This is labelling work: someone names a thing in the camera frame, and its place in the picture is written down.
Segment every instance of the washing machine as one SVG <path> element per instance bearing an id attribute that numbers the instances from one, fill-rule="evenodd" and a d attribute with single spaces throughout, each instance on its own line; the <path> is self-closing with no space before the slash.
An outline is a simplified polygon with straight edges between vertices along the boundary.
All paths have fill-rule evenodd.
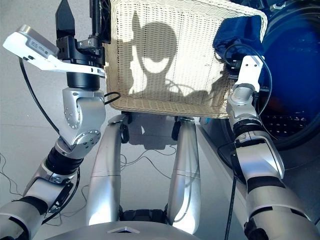
<path id="1" fill-rule="evenodd" d="M 261 120 L 282 157 L 283 182 L 300 197 L 309 217 L 319 226 L 320 1 L 237 3 L 260 9 L 268 17 L 263 47 L 273 87 Z M 260 92 L 260 106 L 267 95 Z M 219 157 L 230 163 L 234 149 L 228 143 L 234 141 L 234 135 L 228 119 L 202 118 L 199 130 Z"/>

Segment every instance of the gray floor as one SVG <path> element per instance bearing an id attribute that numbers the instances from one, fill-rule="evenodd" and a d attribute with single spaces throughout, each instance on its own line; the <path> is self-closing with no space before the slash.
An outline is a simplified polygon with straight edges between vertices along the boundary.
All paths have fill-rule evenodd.
<path id="1" fill-rule="evenodd" d="M 55 43 L 55 11 L 59 0 L 0 0 L 0 42 L 14 32 L 22 24 L 28 24 Z M 88 0 L 70 0 L 70 6 L 76 22 L 76 37 L 83 40 L 90 34 L 91 21 L 88 17 Z M 6 157 L 4 172 L 17 182 L 18 191 L 23 192 L 27 182 L 38 168 L 41 160 L 46 157 L 55 144 L 57 134 L 46 122 L 37 109 L 23 80 L 18 59 L 0 47 L 0 151 Z M 44 72 L 30 64 L 25 64 L 35 94 L 38 96 L 43 108 L 56 123 L 58 128 L 65 124 L 62 103 L 62 89 L 67 87 L 66 77 L 63 73 Z M 119 113 L 106 107 L 107 119 Z M 164 123 L 154 122 L 158 126 Z M 121 152 L 127 156 L 128 161 L 136 159 L 144 150 L 139 139 L 147 139 L 166 145 L 163 153 L 172 153 L 169 132 L 149 132 L 140 136 L 140 131 L 133 131 L 132 144 L 125 144 Z M 95 146 L 81 165 L 81 181 L 79 189 L 89 183 L 90 173 L 98 146 Z M 155 151 L 146 154 L 153 163 L 166 175 L 171 175 L 174 155 L 162 156 Z M 207 159 L 199 148 L 200 171 L 202 179 L 202 210 L 201 221 L 196 235 L 202 239 L 223 239 L 227 221 L 229 202 L 224 194 L 219 180 L 214 176 Z M 121 205 L 128 209 L 162 209 L 169 193 L 169 180 L 159 174 L 146 159 L 141 159 L 134 165 L 122 171 Z M 17 198 L 9 194 L 9 183 L 0 177 L 0 206 Z M 85 204 L 81 192 L 78 190 L 74 199 L 64 212 L 73 212 Z M 45 239 L 57 234 L 79 228 L 85 224 L 85 211 L 82 210 L 73 217 L 62 217 L 61 226 L 44 225 L 34 239 Z M 51 224 L 58 224 L 55 219 Z M 233 218 L 230 240 L 245 239 L 241 225 Z"/>

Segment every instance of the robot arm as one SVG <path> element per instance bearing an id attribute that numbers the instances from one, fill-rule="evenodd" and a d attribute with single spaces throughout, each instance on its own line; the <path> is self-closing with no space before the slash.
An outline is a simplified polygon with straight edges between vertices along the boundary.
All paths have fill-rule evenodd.
<path id="1" fill-rule="evenodd" d="M 257 56 L 245 56 L 233 94 L 227 99 L 236 137 L 232 165 L 247 185 L 244 233 L 249 240 L 320 239 L 298 197 L 283 184 L 283 161 L 252 105 L 252 95 L 260 88 L 261 68 Z"/>
<path id="2" fill-rule="evenodd" d="M 91 2 L 92 9 L 98 8 L 98 2 Z M 94 11 L 92 35 L 77 42 L 69 4 L 62 0 L 56 13 L 57 47 L 27 25 L 3 44 L 40 69 L 67 72 L 68 88 L 62 91 L 66 121 L 55 146 L 31 178 L 23 198 L 0 208 L 0 239 L 32 239 L 45 215 L 56 213 L 66 202 L 73 187 L 71 180 L 100 139 L 106 117 L 104 93 L 99 90 L 105 55 L 97 14 L 101 13 Z"/>

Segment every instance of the blue cloth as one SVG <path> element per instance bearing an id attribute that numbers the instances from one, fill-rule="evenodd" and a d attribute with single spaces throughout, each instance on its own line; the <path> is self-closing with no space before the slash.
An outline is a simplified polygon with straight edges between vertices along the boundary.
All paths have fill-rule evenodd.
<path id="1" fill-rule="evenodd" d="M 224 59 L 226 49 L 233 44 L 247 44 L 263 55 L 260 29 L 261 17 L 258 15 L 227 18 L 218 29 L 212 46 L 222 59 Z M 238 46 L 230 49 L 227 58 L 231 58 L 232 53 L 235 52 L 244 55 L 253 54 L 249 49 Z"/>

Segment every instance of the wicker basket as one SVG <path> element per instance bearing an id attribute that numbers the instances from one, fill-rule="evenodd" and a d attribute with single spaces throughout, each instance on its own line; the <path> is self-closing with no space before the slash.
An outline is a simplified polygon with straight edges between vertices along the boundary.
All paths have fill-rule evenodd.
<path id="1" fill-rule="evenodd" d="M 233 82 L 213 49 L 222 21 L 261 16 L 227 0 L 113 0 L 106 49 L 107 91 L 115 109 L 173 116 L 226 118 Z"/>

